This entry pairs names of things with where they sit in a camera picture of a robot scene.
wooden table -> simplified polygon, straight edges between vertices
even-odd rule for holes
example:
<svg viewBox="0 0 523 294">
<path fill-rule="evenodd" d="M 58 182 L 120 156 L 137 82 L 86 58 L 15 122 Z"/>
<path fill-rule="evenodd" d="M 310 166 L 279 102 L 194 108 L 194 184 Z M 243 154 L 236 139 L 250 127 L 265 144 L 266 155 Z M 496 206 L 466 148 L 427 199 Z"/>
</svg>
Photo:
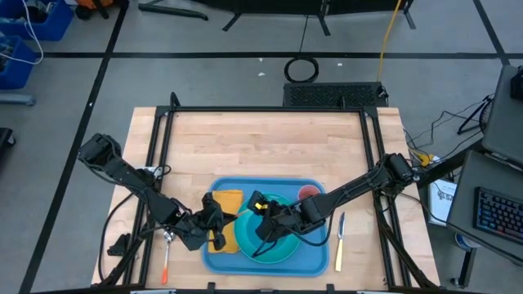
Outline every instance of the wooden table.
<svg viewBox="0 0 523 294">
<path fill-rule="evenodd" d="M 386 151 L 408 154 L 398 109 L 378 109 L 378 113 Z M 153 121 L 154 108 L 135 109 L 123 152 L 123 158 L 135 167 L 145 163 Z M 369 118 L 368 125 L 374 158 L 377 158 Z M 201 209 L 203 194 L 222 176 L 311 178 L 330 191 L 368 171 L 358 114 L 182 112 L 175 113 L 171 136 L 167 164 L 172 172 L 165 176 L 162 192 L 178 198 L 193 211 Z M 156 161 L 160 146 L 161 142 L 156 150 Z M 415 185 L 407 187 L 405 192 L 418 197 Z M 124 188 L 116 187 L 111 209 L 127 194 Z M 120 234 L 132 231 L 136 204 L 137 198 L 133 198 L 114 214 L 105 238 L 106 249 Z M 405 249 L 427 277 L 439 284 L 421 206 L 405 197 L 398 197 L 396 206 Z M 334 221 L 329 242 L 330 264 L 319 277 L 214 274 L 203 265 L 202 252 L 189 252 L 177 239 L 171 245 L 166 287 L 201 289 L 206 288 L 208 282 L 215 282 L 217 289 L 324 290 L 327 283 L 333 283 L 337 290 L 386 289 L 372 194 L 338 208 L 335 220 L 342 212 L 346 212 L 342 272 L 334 271 L 337 249 L 337 221 Z M 163 236 L 158 232 L 154 236 L 147 287 L 164 287 L 161 275 L 165 247 Z M 397 255 L 392 247 L 391 256 L 396 284 L 401 285 Z M 139 254 L 133 282 L 138 280 L 141 258 L 142 254 Z M 104 254 L 105 275 L 118 261 L 119 257 Z M 98 281 L 95 271 L 93 282 Z"/>
</svg>

red cup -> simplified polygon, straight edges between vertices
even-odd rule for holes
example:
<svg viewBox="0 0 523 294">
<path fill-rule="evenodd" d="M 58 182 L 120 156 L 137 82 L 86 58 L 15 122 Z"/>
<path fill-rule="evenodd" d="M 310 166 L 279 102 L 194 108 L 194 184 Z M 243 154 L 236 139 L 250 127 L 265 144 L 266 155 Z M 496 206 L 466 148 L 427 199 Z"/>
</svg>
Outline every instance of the red cup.
<svg viewBox="0 0 523 294">
<path fill-rule="evenodd" d="M 297 193 L 297 199 L 302 200 L 312 195 L 321 193 L 320 189 L 314 185 L 304 185 Z"/>
</svg>

silver knife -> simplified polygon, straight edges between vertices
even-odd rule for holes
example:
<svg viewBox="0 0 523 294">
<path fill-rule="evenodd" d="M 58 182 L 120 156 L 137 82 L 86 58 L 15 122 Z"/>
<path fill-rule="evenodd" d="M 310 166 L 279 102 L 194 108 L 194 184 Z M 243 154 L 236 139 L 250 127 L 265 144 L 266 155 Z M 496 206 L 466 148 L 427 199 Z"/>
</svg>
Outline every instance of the silver knife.
<svg viewBox="0 0 523 294">
<path fill-rule="evenodd" d="M 343 234 L 345 233 L 345 212 L 340 216 L 340 225 L 337 229 L 337 254 L 336 254 L 336 271 L 342 271 L 342 256 L 343 256 Z"/>
</svg>

orange cloth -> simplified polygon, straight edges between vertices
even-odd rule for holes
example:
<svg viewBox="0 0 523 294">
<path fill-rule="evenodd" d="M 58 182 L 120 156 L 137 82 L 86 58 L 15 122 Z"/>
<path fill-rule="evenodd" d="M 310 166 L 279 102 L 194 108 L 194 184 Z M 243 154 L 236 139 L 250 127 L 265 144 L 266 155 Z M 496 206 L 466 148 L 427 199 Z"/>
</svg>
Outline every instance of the orange cloth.
<svg viewBox="0 0 523 294">
<path fill-rule="evenodd" d="M 224 191 L 213 191 L 212 197 L 221 205 L 223 212 L 236 214 L 239 208 L 242 206 L 244 200 L 244 192 L 242 190 L 224 190 Z M 239 250 L 238 243 L 235 237 L 235 227 L 233 223 L 226 225 L 223 228 L 223 235 L 226 238 L 226 245 L 221 250 L 214 249 L 212 242 L 209 242 L 209 253 L 236 253 Z M 214 234 L 211 232 L 210 238 L 214 238 Z"/>
</svg>

green bowl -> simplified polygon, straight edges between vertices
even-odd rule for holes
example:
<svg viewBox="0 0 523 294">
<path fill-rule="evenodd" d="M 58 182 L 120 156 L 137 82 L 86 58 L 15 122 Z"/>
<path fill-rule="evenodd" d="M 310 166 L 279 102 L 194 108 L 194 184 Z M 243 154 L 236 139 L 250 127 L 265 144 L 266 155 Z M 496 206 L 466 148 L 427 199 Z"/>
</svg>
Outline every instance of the green bowl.
<svg viewBox="0 0 523 294">
<path fill-rule="evenodd" d="M 277 194 L 264 193 L 269 200 L 276 200 L 278 203 L 289 205 L 291 202 Z M 242 204 L 238 213 L 247 210 L 247 202 Z M 256 216 L 253 212 L 248 211 L 242 214 L 235 221 L 235 237 L 241 250 L 248 258 L 262 264 L 274 264 L 289 258 L 297 249 L 300 240 L 294 235 L 280 238 L 276 246 L 268 252 L 253 258 L 253 253 L 262 245 L 263 241 L 256 235 L 255 229 L 261 224 L 262 217 Z M 270 247 L 272 243 L 266 243 L 262 250 Z"/>
</svg>

